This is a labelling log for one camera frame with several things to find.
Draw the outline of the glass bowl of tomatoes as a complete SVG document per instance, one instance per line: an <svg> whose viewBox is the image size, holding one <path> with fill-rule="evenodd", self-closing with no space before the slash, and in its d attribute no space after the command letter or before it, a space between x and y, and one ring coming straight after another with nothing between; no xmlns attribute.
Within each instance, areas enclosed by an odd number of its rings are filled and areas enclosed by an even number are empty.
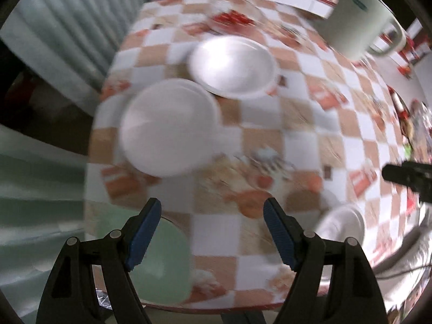
<svg viewBox="0 0 432 324"><path fill-rule="evenodd" d="M260 9L252 7L215 7L207 16L207 25L218 34L251 37L266 21Z"/></svg>

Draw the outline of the pale green pitcher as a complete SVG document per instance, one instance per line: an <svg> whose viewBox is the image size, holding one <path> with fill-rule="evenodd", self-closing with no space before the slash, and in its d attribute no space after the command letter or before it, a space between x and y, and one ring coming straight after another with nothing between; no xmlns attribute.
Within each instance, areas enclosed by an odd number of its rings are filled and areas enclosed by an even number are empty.
<svg viewBox="0 0 432 324"><path fill-rule="evenodd" d="M373 48L373 42L389 25L395 28L393 42L385 50ZM376 57L397 53L406 44L404 29L382 0L338 0L316 30L329 46L354 62L366 53Z"/></svg>

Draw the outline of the white paper bowl back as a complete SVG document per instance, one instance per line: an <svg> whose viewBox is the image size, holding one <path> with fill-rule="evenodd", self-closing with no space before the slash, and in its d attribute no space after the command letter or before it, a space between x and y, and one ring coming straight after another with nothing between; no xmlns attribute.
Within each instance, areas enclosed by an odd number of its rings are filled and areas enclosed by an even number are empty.
<svg viewBox="0 0 432 324"><path fill-rule="evenodd" d="M278 62L267 47L234 35L200 42L188 57L187 69L205 90L232 100L268 95L279 76Z"/></svg>

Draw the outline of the white paper bowl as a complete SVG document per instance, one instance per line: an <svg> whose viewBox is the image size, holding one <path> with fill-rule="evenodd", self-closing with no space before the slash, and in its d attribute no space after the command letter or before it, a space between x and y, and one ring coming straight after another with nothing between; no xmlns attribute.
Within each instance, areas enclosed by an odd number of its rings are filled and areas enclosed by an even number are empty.
<svg viewBox="0 0 432 324"><path fill-rule="evenodd" d="M232 100L268 95L279 76L278 62L267 47L234 35L200 42L188 57L187 69L205 90Z"/></svg>
<svg viewBox="0 0 432 324"><path fill-rule="evenodd" d="M219 127L215 97L191 80L172 78L129 101L119 125L119 144L126 160L142 173L177 176L212 160Z"/></svg>
<svg viewBox="0 0 432 324"><path fill-rule="evenodd" d="M345 241L355 238L362 245L365 237L365 217L353 203L330 209L314 229L321 238L331 241Z"/></svg>

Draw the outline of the patterned checkered tablecloth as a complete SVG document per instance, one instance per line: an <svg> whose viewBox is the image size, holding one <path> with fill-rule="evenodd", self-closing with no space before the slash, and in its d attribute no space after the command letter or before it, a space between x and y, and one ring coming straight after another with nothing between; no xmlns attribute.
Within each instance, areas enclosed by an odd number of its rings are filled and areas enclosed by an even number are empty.
<svg viewBox="0 0 432 324"><path fill-rule="evenodd" d="M376 60L356 65L327 47L298 9L266 0L253 6L271 26L300 33L288 47L270 30L252 39L278 61L280 79L257 99L218 98L212 161L201 170L156 178L135 170L119 145L131 97L153 83L187 78L186 59L210 33L201 28L212 0L147 2L108 73L89 145L85 207L139 209L156 197L163 213L190 216L191 292L184 312L274 308L293 280L262 217L278 199L305 229L330 208L354 203L365 215L363 249L372 265L393 255L409 228L407 192L382 179L403 159L403 138Z"/></svg>

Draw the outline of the pale green curtain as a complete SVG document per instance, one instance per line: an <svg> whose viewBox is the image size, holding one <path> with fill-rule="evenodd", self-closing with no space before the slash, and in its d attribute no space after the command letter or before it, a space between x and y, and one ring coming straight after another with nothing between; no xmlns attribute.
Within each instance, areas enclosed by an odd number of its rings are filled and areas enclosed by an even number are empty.
<svg viewBox="0 0 432 324"><path fill-rule="evenodd" d="M146 0L1 0L1 305L32 322L81 235L89 130Z"/></svg>

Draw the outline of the green square plate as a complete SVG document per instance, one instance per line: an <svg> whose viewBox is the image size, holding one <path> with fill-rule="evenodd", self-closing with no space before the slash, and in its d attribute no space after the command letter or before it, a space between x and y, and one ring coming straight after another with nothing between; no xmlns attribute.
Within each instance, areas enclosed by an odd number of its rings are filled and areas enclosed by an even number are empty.
<svg viewBox="0 0 432 324"><path fill-rule="evenodd" d="M101 238L120 229L139 213L104 203L88 203L85 207L86 232ZM187 300L191 292L192 255L190 252L190 216L165 212L140 265L130 277L143 303L176 306Z"/></svg>

